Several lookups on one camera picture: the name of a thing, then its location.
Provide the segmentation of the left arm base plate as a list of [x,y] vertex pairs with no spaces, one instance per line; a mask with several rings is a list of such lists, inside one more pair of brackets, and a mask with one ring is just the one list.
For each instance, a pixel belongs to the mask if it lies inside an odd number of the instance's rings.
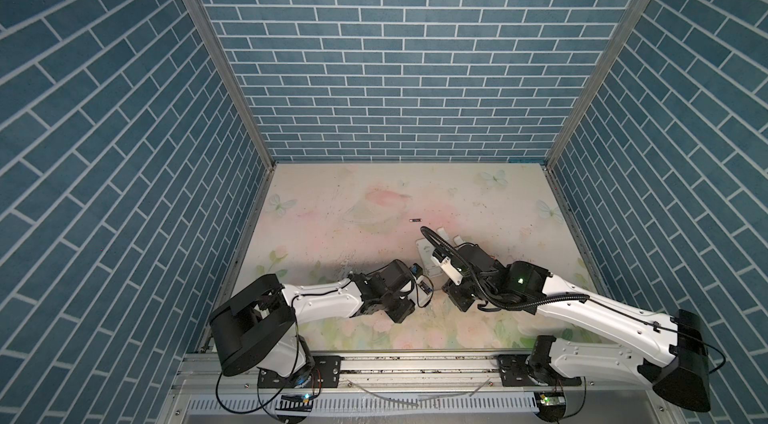
[[314,355],[288,378],[284,378],[270,370],[259,372],[258,387],[260,389],[310,388],[312,380],[319,380],[314,387],[337,388],[341,373],[342,357],[339,355]]

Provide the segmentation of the white remote control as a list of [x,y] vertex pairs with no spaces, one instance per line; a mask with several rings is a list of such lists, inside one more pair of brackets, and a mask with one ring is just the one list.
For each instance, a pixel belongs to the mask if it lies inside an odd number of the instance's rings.
[[432,280],[426,275],[420,276],[415,284],[415,292],[417,307],[427,307],[431,303],[434,295],[434,285]]
[[425,238],[417,240],[416,246],[424,273],[429,277],[440,276],[442,270],[433,259],[434,246]]

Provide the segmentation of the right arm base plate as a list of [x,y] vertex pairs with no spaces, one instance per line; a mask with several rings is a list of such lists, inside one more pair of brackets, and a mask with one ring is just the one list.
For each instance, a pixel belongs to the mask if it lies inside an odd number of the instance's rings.
[[552,369],[549,363],[539,362],[530,354],[500,354],[496,356],[496,363],[504,387],[582,385],[580,377],[563,377]]

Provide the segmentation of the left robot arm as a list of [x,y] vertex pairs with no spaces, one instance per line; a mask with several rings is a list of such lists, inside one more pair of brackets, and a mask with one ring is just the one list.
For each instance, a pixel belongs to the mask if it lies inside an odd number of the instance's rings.
[[221,373],[232,377],[257,368],[298,386],[315,368],[300,325],[377,312],[400,324],[417,308],[418,286],[424,282],[420,265],[401,260],[318,285],[284,284],[277,275],[265,274],[210,315]]

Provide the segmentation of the aluminium mounting rail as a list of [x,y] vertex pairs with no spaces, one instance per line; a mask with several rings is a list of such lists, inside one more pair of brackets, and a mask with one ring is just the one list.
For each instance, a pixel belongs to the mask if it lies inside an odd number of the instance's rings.
[[[480,383],[498,388],[501,383],[496,356],[528,354],[507,351],[347,352],[320,351],[315,355],[342,357],[338,389],[356,385],[385,390],[446,390]],[[563,377],[580,377],[582,384],[608,389],[650,389],[637,373],[642,359],[613,345],[560,345],[555,356],[544,359]]]

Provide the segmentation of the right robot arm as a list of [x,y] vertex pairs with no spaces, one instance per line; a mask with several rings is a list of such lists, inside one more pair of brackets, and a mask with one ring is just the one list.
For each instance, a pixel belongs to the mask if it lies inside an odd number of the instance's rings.
[[526,312],[587,330],[603,343],[539,335],[526,360],[540,385],[588,378],[652,390],[679,408],[711,409],[708,348],[698,315],[674,315],[621,304],[526,261],[501,264],[478,245],[439,246],[432,262],[446,275],[444,292],[461,311]]

